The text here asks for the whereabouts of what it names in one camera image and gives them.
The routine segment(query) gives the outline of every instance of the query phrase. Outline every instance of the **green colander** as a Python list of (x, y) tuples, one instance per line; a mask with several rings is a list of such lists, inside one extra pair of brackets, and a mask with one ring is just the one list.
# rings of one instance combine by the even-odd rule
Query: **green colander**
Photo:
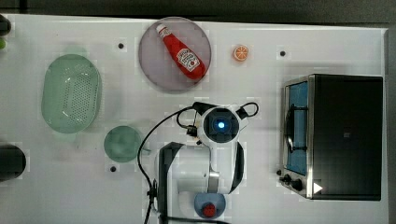
[(77, 54), (55, 60), (47, 70), (41, 113), (58, 133), (77, 133), (95, 119), (102, 81), (95, 66)]

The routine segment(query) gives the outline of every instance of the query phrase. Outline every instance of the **black cable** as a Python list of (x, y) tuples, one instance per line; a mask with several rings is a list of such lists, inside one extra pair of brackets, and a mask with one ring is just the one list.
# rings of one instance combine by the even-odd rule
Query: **black cable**
[(179, 222), (192, 222), (192, 223), (204, 222), (204, 223), (230, 224), (229, 222), (219, 221), (219, 220), (204, 220), (204, 219), (192, 219), (192, 218), (184, 218), (184, 217), (166, 217), (166, 216), (163, 216), (163, 217), (168, 220), (179, 221)]
[(178, 120), (178, 118), (180, 117), (180, 115), (182, 114), (182, 112), (184, 112), (184, 111), (181, 111), (180, 113), (177, 114), (176, 122), (177, 122), (178, 126), (180, 126), (181, 128), (188, 129), (189, 126), (184, 125), (184, 124), (181, 124), (180, 121)]
[(146, 213), (145, 224), (149, 222), (149, 212), (151, 211), (152, 202), (148, 204), (148, 211)]
[(183, 109), (181, 109), (181, 110), (179, 110), (179, 111), (177, 111), (177, 112), (175, 112), (175, 113), (169, 115), (168, 117), (164, 118), (163, 120), (161, 120), (158, 124), (156, 124), (156, 125), (154, 126), (154, 128), (152, 128), (152, 129), (148, 132), (148, 134), (146, 135), (146, 137), (143, 139), (142, 143), (140, 144), (139, 150), (137, 151), (137, 164), (138, 164), (139, 169), (140, 169), (140, 171), (142, 172), (143, 176), (144, 176), (144, 177), (146, 178), (146, 180), (148, 181), (148, 186), (149, 186), (148, 195), (149, 195), (149, 197), (150, 197), (150, 202), (149, 202), (149, 204), (148, 204), (148, 212), (146, 213), (145, 224), (147, 224), (147, 223), (148, 223), (148, 220), (149, 220), (149, 211), (151, 210), (151, 205), (153, 204), (153, 200), (154, 200), (153, 197), (155, 196), (155, 193), (156, 193), (156, 192), (155, 192), (156, 189), (155, 189), (154, 187), (156, 187), (156, 186), (155, 186), (155, 183), (154, 183), (154, 187), (152, 186), (151, 180), (150, 180), (148, 174), (146, 173), (146, 171), (143, 169), (143, 166), (142, 166), (142, 163), (141, 163), (141, 160), (140, 160), (140, 156), (141, 156), (141, 153), (142, 153), (143, 145), (145, 145), (145, 143), (146, 143), (146, 141), (148, 140), (149, 136), (154, 132), (154, 130), (156, 130), (156, 129), (158, 128), (158, 126), (160, 126), (161, 124), (163, 124), (166, 120), (172, 118), (174, 115), (178, 115), (178, 114), (180, 114), (180, 113), (182, 113), (182, 112), (184, 112), (184, 111), (186, 111), (186, 110), (190, 110), (190, 109), (192, 109), (192, 106), (188, 106), (188, 107), (186, 107), (186, 108), (183, 108)]
[(197, 119), (197, 113), (198, 113), (198, 111), (195, 111), (194, 123), (192, 124), (192, 126), (195, 126), (195, 120)]
[(247, 106), (247, 105), (255, 105), (255, 106), (256, 106), (256, 111), (255, 111), (252, 115), (247, 115), (247, 118), (251, 118), (251, 117), (253, 117), (253, 116), (256, 116), (257, 113), (259, 113), (259, 105), (258, 105), (258, 104), (254, 103), (254, 102), (250, 102), (250, 103), (241, 105), (241, 107), (245, 107), (245, 106)]

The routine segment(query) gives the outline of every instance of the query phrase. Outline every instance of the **red ketchup bottle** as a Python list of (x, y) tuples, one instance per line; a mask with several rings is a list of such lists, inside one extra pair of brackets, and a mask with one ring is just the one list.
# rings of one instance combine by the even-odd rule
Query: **red ketchup bottle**
[(199, 79), (205, 75), (205, 65), (200, 58), (175, 37), (166, 26), (159, 24), (157, 32), (168, 48), (177, 67), (190, 79)]

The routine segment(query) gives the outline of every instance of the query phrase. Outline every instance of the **oven knob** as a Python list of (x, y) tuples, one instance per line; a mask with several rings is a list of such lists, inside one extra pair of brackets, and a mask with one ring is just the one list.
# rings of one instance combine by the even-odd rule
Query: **oven knob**
[(291, 186), (296, 189), (297, 191), (300, 191), (303, 189), (303, 182), (301, 181), (301, 179), (296, 179), (290, 182)]
[(283, 177), (280, 177), (279, 180), (285, 183), (286, 185), (289, 185), (291, 181), (291, 177), (289, 175), (284, 175)]

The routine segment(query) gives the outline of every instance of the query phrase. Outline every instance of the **white table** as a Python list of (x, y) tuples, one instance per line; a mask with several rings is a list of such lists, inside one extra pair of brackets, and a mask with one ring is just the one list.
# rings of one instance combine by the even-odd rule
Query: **white table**
[[(0, 223), (142, 223), (146, 181), (135, 161), (117, 164), (116, 173), (108, 171), (106, 133), (120, 124), (146, 133), (194, 101), (255, 101), (261, 107), (240, 136), (247, 163), (244, 182), (228, 197), (225, 216), (233, 224), (388, 223), (385, 147), (381, 202), (308, 201), (281, 187), (275, 175), (282, 84), (313, 73), (384, 76), (386, 30), (198, 22), (213, 50), (208, 76), (191, 91), (169, 94), (146, 79), (136, 59), (151, 20), (6, 16), (13, 30), (0, 52), (0, 140), (20, 146), (29, 162), (20, 179), (1, 183)], [(124, 49), (118, 49), (120, 42)], [(236, 44), (249, 46), (244, 63), (231, 58)], [(98, 118), (72, 141), (60, 139), (45, 123), (41, 95), (49, 64), (66, 52), (78, 52), (76, 46), (98, 67), (104, 90)], [(286, 57), (279, 56), (281, 50)], [(183, 119), (192, 121), (193, 114)], [(143, 162), (150, 176), (155, 149), (171, 141), (192, 142), (174, 120), (148, 141), (153, 152)], [(156, 223), (155, 216), (150, 220)]]

